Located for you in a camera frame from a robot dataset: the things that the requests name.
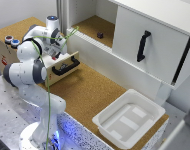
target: cork countertop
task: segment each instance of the cork countertop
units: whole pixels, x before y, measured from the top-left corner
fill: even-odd
[[[40,20],[31,17],[0,29],[0,40],[4,44],[5,36],[12,35],[21,41],[24,34],[33,24],[45,26]],[[92,122],[92,118],[126,92],[126,89],[81,63],[78,70],[53,84],[50,90],[51,93],[62,97],[66,101],[67,113],[115,150],[118,149],[100,134],[98,127]],[[168,115],[162,116],[131,150],[141,149],[167,119]]]

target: black handle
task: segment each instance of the black handle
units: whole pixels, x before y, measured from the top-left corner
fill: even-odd
[[[143,55],[144,47],[146,44],[146,38],[149,37],[150,35],[151,35],[151,32],[145,31],[144,35],[141,38],[140,45],[139,45],[139,51],[137,54],[137,61],[138,62],[142,61],[145,58],[145,56]]]
[[[71,57],[71,61],[73,62],[73,64],[71,64],[70,66],[68,66],[66,68],[60,69],[60,70],[57,70],[57,69],[55,69],[55,67],[52,67],[53,73],[55,73],[58,76],[61,76],[61,75],[65,74],[66,72],[68,72],[69,70],[77,67],[80,64],[80,62],[77,59],[75,59],[74,56]]]

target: cabinet door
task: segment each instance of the cabinet door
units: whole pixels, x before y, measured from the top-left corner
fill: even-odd
[[[149,31],[144,52],[137,55],[142,36]],[[189,36],[119,6],[112,51],[147,73],[172,84]]]

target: cable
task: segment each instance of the cable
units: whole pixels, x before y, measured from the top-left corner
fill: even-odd
[[[62,52],[62,50],[63,50],[65,44],[67,43],[67,40],[69,39],[69,37],[71,37],[72,35],[74,35],[74,34],[78,31],[78,29],[79,29],[79,27],[77,26],[76,29],[73,29],[73,31],[72,31],[69,35],[65,36],[66,41],[65,41],[64,44],[62,45],[62,48],[61,48],[60,52]],[[51,38],[51,37],[44,37],[44,36],[35,36],[35,37],[33,37],[33,38],[37,38],[37,37],[49,38],[49,39],[63,39],[63,38]],[[41,59],[43,65],[45,66],[44,61],[43,61],[43,58],[42,58],[42,56],[41,56],[41,54],[40,54],[40,52],[39,52],[39,49],[37,48],[37,46],[35,45],[35,43],[34,43],[33,41],[31,41],[31,42],[32,42],[33,46],[35,47],[37,53],[39,54],[40,59]],[[47,138],[46,138],[46,150],[47,150],[47,148],[48,148],[48,141],[49,141],[48,136],[49,136],[50,118],[51,118],[51,97],[50,97],[49,79],[46,78],[46,80],[47,80],[48,98],[49,98],[48,132],[47,132]]]

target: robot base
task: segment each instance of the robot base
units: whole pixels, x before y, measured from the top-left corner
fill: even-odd
[[[30,150],[44,150],[43,146],[39,147],[31,140],[31,136],[32,136],[33,132],[35,131],[35,129],[37,128],[38,125],[39,125],[39,123],[35,122],[35,123],[27,126],[21,132],[21,135],[19,138],[19,149],[20,150],[28,150],[28,149],[30,149]],[[65,142],[63,132],[60,132],[60,138],[61,138],[60,145],[61,145],[61,149],[62,149],[64,142]]]

